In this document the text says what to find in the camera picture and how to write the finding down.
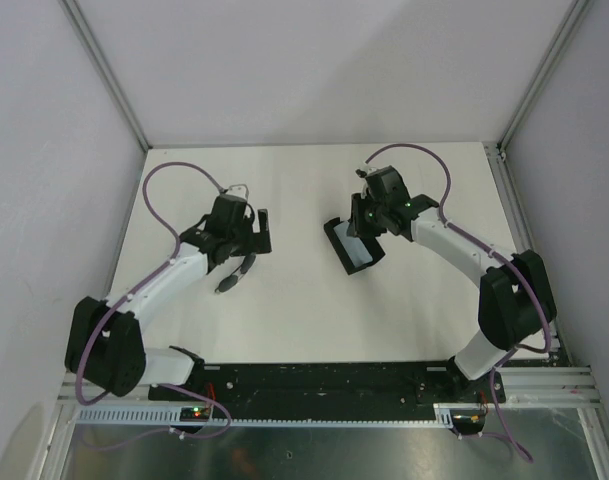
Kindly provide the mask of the black glasses case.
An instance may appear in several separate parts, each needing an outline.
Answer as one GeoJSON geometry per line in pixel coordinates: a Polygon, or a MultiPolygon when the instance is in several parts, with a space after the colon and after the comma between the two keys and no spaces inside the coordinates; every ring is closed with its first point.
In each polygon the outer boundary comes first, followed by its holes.
{"type": "Polygon", "coordinates": [[[375,238],[351,236],[350,227],[348,220],[336,217],[327,221],[323,229],[345,272],[353,275],[377,264],[385,252],[375,238]]]}

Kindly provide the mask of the light blue cleaning cloth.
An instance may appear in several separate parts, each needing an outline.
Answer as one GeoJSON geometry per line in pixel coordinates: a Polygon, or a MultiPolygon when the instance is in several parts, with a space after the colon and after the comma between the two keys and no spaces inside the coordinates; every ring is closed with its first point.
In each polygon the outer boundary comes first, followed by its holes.
{"type": "Polygon", "coordinates": [[[342,250],[346,253],[354,269],[367,266],[372,260],[372,255],[368,251],[364,242],[359,238],[347,235],[348,222],[342,222],[333,228],[342,250]]]}

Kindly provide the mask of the dark aviator sunglasses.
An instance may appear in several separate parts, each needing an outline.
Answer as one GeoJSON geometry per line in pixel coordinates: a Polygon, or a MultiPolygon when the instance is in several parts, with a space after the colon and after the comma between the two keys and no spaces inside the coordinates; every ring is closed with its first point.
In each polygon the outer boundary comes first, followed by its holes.
{"type": "Polygon", "coordinates": [[[256,255],[251,253],[244,257],[242,263],[227,277],[221,280],[215,289],[216,294],[223,294],[234,288],[253,267],[256,255]]]}

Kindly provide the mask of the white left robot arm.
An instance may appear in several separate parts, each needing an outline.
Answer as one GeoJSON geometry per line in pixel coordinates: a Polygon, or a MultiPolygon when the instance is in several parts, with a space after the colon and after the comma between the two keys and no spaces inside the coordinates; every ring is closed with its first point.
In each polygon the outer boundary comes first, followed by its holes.
{"type": "Polygon", "coordinates": [[[143,332],[162,306],[229,258],[242,262],[220,282],[220,292],[235,286],[258,255],[270,253],[268,212],[222,193],[210,213],[175,240],[170,259],[126,292],[76,305],[64,364],[78,379],[117,397],[162,384],[186,400],[203,392],[205,376],[196,369],[201,358],[176,346],[147,348],[143,332]]]}

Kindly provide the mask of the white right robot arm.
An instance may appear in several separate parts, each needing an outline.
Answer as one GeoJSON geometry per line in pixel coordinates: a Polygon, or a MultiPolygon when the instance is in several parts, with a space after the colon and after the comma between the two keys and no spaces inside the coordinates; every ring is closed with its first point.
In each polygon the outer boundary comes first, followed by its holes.
{"type": "Polygon", "coordinates": [[[498,249],[447,220],[427,195],[411,196],[393,167],[359,169],[361,192],[351,197],[350,217],[334,227],[338,255],[348,273],[375,265],[384,251],[378,237],[390,233],[425,247],[455,267],[479,291],[478,330],[453,358],[445,376],[447,393],[468,401],[481,389],[481,377],[522,341],[548,334],[556,315],[542,258],[498,249]]]}

